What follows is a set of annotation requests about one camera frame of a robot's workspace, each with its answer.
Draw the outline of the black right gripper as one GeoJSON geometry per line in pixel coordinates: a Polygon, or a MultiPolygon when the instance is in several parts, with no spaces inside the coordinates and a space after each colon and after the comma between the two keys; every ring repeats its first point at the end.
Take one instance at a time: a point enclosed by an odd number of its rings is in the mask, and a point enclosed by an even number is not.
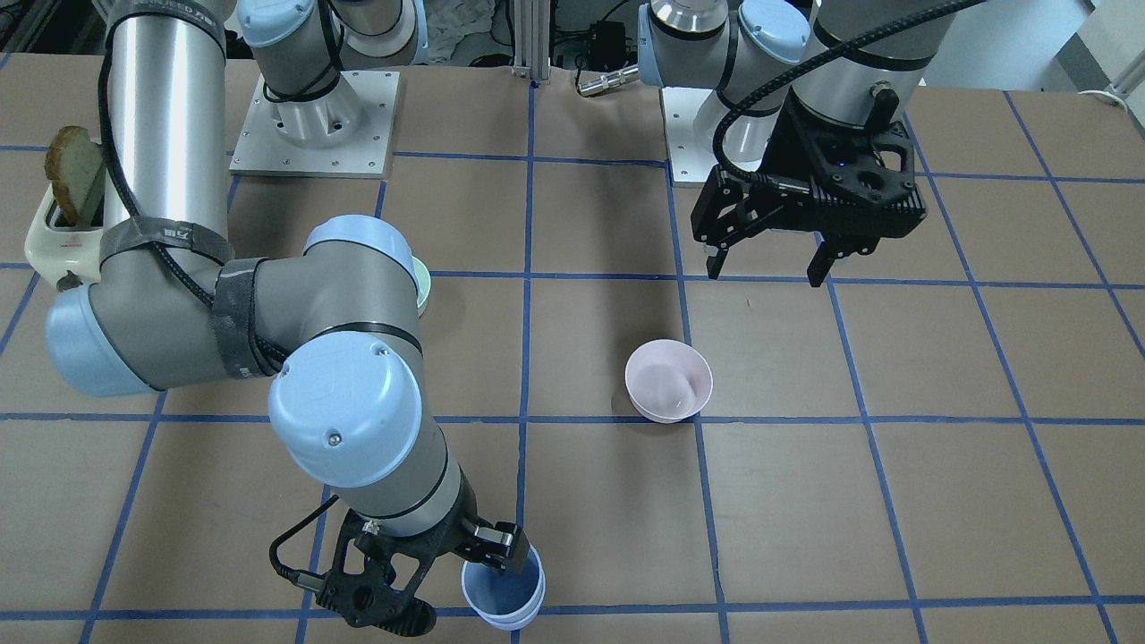
{"type": "Polygon", "coordinates": [[[530,541],[518,523],[489,523],[457,505],[445,520],[414,537],[388,537],[365,531],[368,519],[344,515],[331,570],[316,603],[344,616],[354,628],[376,626],[400,637],[433,631],[437,612],[416,596],[435,559],[456,553],[466,561],[519,575],[530,541]]]}

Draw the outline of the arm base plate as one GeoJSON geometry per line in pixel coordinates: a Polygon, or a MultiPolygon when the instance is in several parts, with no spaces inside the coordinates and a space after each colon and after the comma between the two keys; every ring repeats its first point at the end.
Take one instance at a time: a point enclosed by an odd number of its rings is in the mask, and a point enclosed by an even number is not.
{"type": "Polygon", "coordinates": [[[258,80],[234,144],[234,174],[382,179],[398,107],[396,71],[348,71],[310,102],[271,102],[258,80]]]}
{"type": "MultiPolygon", "coordinates": [[[[714,89],[664,87],[661,89],[664,134],[676,187],[698,188],[716,164],[712,141],[718,121],[728,113],[714,89]]],[[[744,115],[729,127],[725,139],[727,157],[740,168],[759,167],[777,111],[744,115]]]]}

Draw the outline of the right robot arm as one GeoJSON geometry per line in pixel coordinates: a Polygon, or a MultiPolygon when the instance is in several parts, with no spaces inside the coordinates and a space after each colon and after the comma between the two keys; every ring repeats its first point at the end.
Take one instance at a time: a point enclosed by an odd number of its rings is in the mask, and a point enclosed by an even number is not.
{"type": "Polygon", "coordinates": [[[521,526],[479,516],[431,411],[406,239],[376,215],[335,215],[298,257],[234,256],[216,175],[229,7],[111,3],[98,280],[53,304],[52,362],[90,396],[270,378],[271,429],[332,492],[274,539],[275,572],[352,627],[418,637],[437,615],[417,591],[455,553],[471,607],[518,631],[547,576],[521,526]]]}

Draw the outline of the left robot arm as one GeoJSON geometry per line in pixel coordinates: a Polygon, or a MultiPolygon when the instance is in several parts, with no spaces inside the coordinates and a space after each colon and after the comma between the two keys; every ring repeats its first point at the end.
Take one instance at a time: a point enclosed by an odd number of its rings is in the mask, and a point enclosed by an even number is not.
{"type": "Polygon", "coordinates": [[[713,93],[713,164],[690,212],[708,277],[763,231],[818,233],[807,281],[927,219],[903,110],[965,1],[648,1],[638,66],[713,93]]]}

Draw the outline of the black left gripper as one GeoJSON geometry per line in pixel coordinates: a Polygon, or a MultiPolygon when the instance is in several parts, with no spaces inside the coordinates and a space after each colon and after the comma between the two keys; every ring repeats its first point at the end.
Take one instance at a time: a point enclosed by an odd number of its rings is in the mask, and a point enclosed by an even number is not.
{"type": "Polygon", "coordinates": [[[913,174],[913,140],[895,119],[894,89],[874,89],[858,126],[827,121],[793,91],[777,113],[760,181],[708,172],[690,212],[692,238],[705,248],[706,277],[718,280],[733,245],[761,231],[815,231],[810,286],[834,264],[903,238],[927,217],[913,174]]]}

